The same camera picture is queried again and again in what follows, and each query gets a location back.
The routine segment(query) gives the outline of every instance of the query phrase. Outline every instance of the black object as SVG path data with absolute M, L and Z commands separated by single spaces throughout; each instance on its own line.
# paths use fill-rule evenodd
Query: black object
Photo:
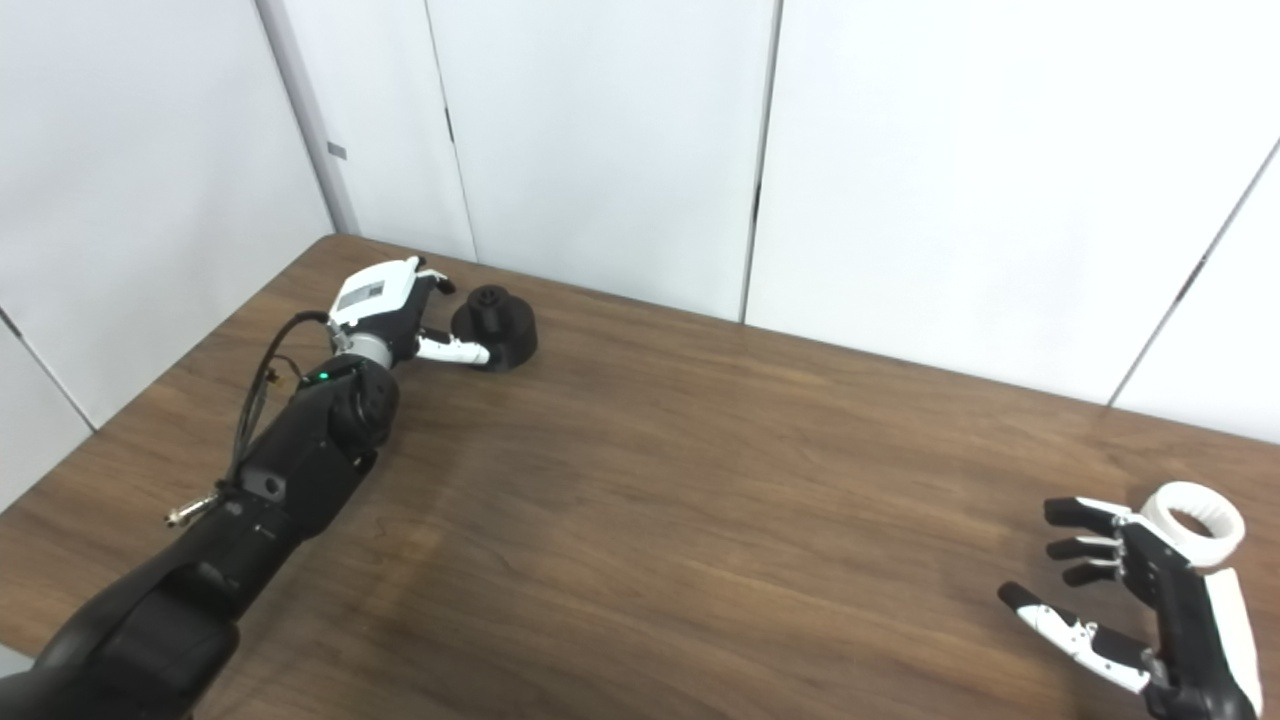
M 237 620 L 338 515 L 389 437 L 389 370 L 339 355 L 310 377 L 321 375 L 247 443 L 212 509 L 86 602 L 29 671 L 0 679 L 0 717 L 189 717 L 239 644 Z
M 479 342 L 489 351 L 489 361 L 475 365 L 486 373 L 506 373 L 529 361 L 538 350 L 534 309 L 497 284 L 471 291 L 467 302 L 453 314 L 453 334 Z

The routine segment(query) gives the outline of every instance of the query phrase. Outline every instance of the robotic finger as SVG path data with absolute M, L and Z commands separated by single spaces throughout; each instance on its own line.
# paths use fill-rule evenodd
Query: robotic finger
M 1147 666 L 1155 653 L 1140 641 L 1048 605 L 1018 583 L 1005 583 L 997 594 L 1023 623 L 1097 675 L 1132 693 L 1151 683 Z

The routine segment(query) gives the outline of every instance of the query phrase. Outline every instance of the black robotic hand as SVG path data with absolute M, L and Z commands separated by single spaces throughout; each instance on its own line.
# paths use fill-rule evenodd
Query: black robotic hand
M 1158 650 L 1043 602 L 1018 583 L 1000 600 L 1047 641 L 1107 680 L 1140 694 L 1167 720 L 1257 720 L 1262 715 L 1253 630 L 1235 570 L 1199 574 L 1176 543 L 1123 505 L 1084 497 L 1044 501 L 1051 525 L 1097 533 L 1052 542 L 1053 560 L 1084 559 L 1068 585 L 1119 580 L 1160 625 Z

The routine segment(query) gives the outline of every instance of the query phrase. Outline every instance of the robotic fingertip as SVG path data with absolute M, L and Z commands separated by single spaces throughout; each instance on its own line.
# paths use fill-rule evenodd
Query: robotic fingertip
M 1044 605 L 1044 601 L 1036 597 L 1036 593 L 1015 582 L 1007 582 L 1000 585 L 1000 589 L 996 591 L 996 596 L 998 596 L 1000 601 L 1007 605 L 1014 612 L 1018 612 L 1019 609 L 1027 607 L 1028 605 Z

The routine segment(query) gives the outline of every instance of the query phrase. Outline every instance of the metal connector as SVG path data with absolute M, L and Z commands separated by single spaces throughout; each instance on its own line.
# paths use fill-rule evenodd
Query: metal connector
M 183 505 L 182 507 L 170 510 L 169 515 L 166 515 L 164 519 L 164 524 L 169 528 L 183 528 L 188 523 L 191 523 L 192 518 L 200 515 L 201 512 L 216 505 L 218 501 L 221 500 L 221 497 L 223 493 L 215 489 L 214 492 L 209 493 L 205 497 L 201 497 L 200 500 L 192 500 L 191 502 Z

